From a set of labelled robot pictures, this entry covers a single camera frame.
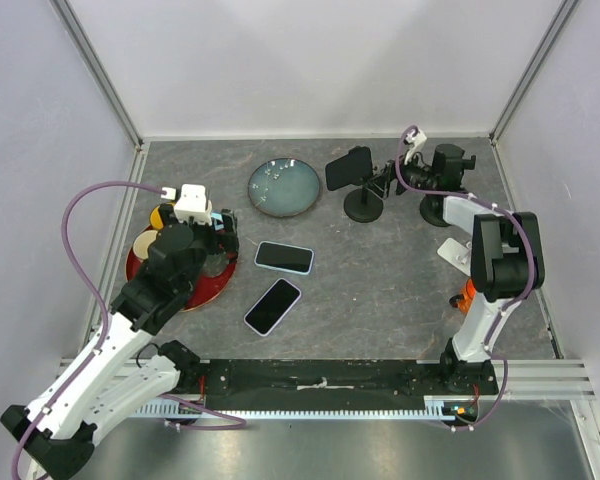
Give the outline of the black phone stand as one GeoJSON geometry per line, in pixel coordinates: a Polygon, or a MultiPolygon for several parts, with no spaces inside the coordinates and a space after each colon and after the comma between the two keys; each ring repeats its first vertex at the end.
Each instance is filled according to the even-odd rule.
{"type": "Polygon", "coordinates": [[[450,224],[443,218],[445,199],[446,195],[427,194],[421,200],[419,205],[420,215],[430,225],[439,228],[450,227],[450,224]]]}
{"type": "Polygon", "coordinates": [[[377,220],[383,213],[384,201],[373,191],[373,164],[358,178],[352,178],[347,186],[356,186],[350,191],[343,204],[345,214],[359,223],[370,223],[377,220]]]}

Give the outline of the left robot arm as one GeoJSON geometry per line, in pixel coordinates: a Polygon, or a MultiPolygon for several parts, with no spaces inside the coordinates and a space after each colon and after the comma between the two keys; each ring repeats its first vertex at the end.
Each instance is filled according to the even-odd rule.
{"type": "Polygon", "coordinates": [[[234,212],[165,216],[137,272],[104,310],[97,332],[36,399],[11,405],[1,424],[51,479],[70,479],[95,447],[138,407],[199,382],[198,357],[173,341],[115,387],[110,380],[179,312],[209,269],[226,270],[239,253],[234,212]]]}

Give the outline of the black phone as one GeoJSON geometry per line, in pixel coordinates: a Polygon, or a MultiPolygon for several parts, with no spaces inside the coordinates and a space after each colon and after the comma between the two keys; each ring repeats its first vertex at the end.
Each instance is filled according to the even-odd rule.
{"type": "Polygon", "coordinates": [[[373,176],[373,172],[371,150],[366,146],[356,146],[325,166],[327,190],[336,191],[349,185],[362,185],[373,176]]]}

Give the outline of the light blue phone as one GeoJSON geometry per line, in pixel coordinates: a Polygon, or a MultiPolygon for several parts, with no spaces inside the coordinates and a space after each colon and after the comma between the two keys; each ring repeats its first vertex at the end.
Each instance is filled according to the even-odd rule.
{"type": "Polygon", "coordinates": [[[314,263],[314,252],[271,241],[262,241],[257,248],[254,264],[258,267],[298,275],[308,275],[314,263]]]}

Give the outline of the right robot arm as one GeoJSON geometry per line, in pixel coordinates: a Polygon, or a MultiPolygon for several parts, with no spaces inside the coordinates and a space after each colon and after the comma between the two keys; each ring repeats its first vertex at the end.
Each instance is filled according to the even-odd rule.
{"type": "Polygon", "coordinates": [[[474,381],[469,363],[491,359],[493,344],[506,318],[544,281],[537,218],[510,212],[468,192],[464,173],[476,166],[457,145],[436,146],[430,164],[418,161],[416,141],[402,140],[396,158],[376,182],[397,181],[396,193],[423,195],[422,218],[437,227],[455,226],[471,236],[469,279],[475,293],[460,330],[450,340],[451,360],[438,368],[447,392],[463,392],[474,381]]]}

